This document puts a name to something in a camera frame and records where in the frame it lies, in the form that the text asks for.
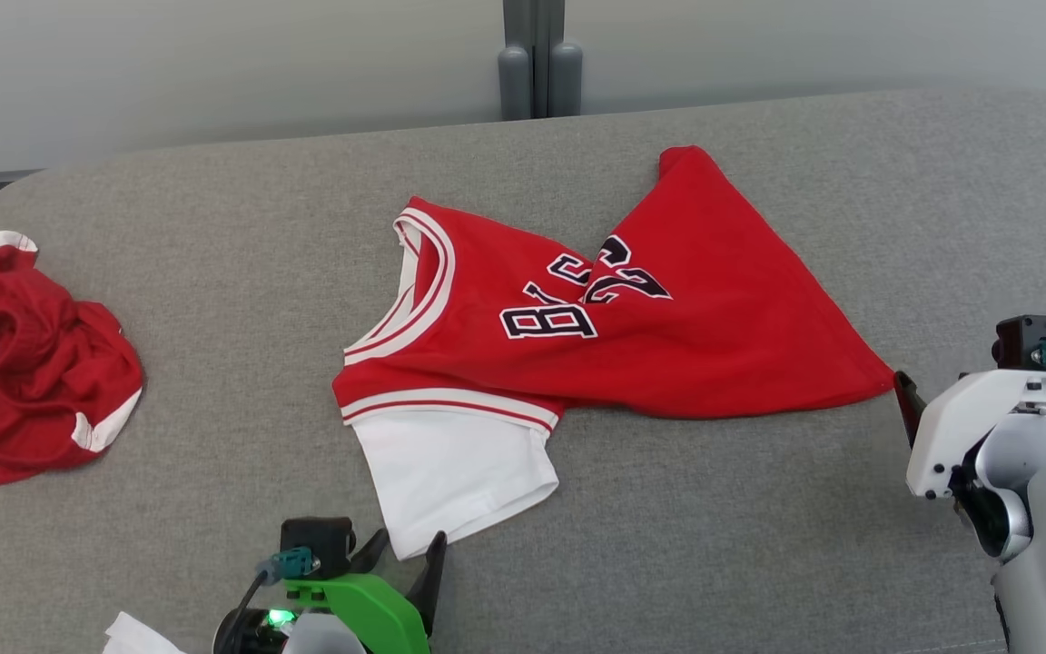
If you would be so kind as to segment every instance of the black cable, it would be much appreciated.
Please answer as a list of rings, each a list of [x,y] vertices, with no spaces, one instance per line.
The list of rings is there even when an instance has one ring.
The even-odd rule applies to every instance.
[[[232,617],[229,629],[224,633],[224,637],[221,638],[221,644],[217,646],[215,650],[212,650],[212,654],[225,654],[225,649],[229,646],[229,638],[232,638],[232,634],[241,630],[241,619],[245,616],[245,609],[248,608],[249,601],[257,593],[257,589],[260,588],[260,584],[265,583],[267,577],[269,577],[269,572],[262,570],[257,573],[256,579],[252,580],[249,592],[246,592],[245,596],[242,596],[241,604],[236,607],[236,615]]]

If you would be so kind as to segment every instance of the white wall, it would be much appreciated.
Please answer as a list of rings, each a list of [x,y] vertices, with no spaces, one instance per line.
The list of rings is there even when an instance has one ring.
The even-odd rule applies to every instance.
[[[926,84],[1046,88],[1046,0],[568,0],[584,113]]]
[[[0,171],[496,120],[494,0],[0,0]]]

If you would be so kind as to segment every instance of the gray fabric surface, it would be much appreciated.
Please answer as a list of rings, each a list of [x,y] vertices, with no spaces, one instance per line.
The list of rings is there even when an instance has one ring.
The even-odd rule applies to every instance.
[[[141,354],[112,451],[0,488],[0,653],[127,611],[203,654],[301,514],[381,525],[331,381],[389,309],[410,195],[594,251],[698,143],[926,397],[1046,312],[1046,95],[935,90],[208,145],[51,171],[0,229]],[[1003,651],[993,570],[905,488],[895,399],[724,422],[573,410],[561,488],[452,546],[439,653]],[[381,571],[407,588],[419,563]],[[257,601],[277,601],[266,593]]]

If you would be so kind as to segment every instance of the robotic arm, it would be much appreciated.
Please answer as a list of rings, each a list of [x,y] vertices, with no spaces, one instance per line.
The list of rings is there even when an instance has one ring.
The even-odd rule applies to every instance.
[[[926,404],[905,373],[895,390],[912,454],[906,483],[952,498],[983,551],[1014,654],[1046,654],[1046,315],[996,328],[997,369],[962,376]]]

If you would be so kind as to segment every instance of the clothing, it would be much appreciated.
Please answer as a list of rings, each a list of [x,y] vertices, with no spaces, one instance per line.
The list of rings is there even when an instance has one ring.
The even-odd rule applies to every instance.
[[[141,392],[119,321],[35,270],[37,255],[0,231],[0,484],[95,459]]]
[[[412,199],[399,300],[334,382],[399,558],[541,501],[543,445],[570,406],[724,418],[824,409],[889,389],[813,274],[700,148],[595,260]]]

